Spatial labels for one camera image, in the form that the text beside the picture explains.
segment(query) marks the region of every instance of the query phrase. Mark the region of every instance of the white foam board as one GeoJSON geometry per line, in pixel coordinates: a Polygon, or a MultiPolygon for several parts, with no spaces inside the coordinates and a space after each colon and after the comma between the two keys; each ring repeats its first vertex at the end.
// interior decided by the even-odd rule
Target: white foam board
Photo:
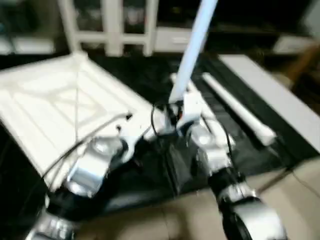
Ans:
{"type": "MultiPolygon", "coordinates": [[[[10,68],[0,72],[0,79],[0,119],[40,175],[74,144],[76,135],[85,136],[117,114],[152,108],[84,53],[10,68]]],[[[115,126],[125,121],[99,134],[114,136],[115,126]]],[[[64,164],[53,187],[72,162],[64,164]]],[[[45,178],[47,184],[54,173],[45,178]]]]}

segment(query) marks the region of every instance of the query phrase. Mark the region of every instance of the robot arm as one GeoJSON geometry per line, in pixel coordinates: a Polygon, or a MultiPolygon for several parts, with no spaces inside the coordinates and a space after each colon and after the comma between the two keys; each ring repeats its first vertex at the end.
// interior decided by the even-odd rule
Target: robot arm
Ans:
{"type": "Polygon", "coordinates": [[[287,235],[275,210],[266,206],[233,167],[215,138],[200,124],[188,132],[188,146],[196,148],[197,161],[203,165],[208,184],[216,197],[229,240],[286,240],[287,235]]]}

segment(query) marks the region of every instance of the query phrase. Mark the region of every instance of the metal clamp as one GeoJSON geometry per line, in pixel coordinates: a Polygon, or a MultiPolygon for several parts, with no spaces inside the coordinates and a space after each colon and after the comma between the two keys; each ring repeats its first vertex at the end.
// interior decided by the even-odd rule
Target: metal clamp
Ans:
{"type": "Polygon", "coordinates": [[[247,183],[242,182],[236,185],[230,185],[222,190],[216,200],[218,203],[222,201],[235,203],[248,197],[257,197],[256,191],[252,190],[247,183]]]}
{"type": "Polygon", "coordinates": [[[120,138],[94,137],[73,165],[64,185],[76,195],[92,198],[103,184],[111,164],[116,165],[125,150],[120,138]]]}

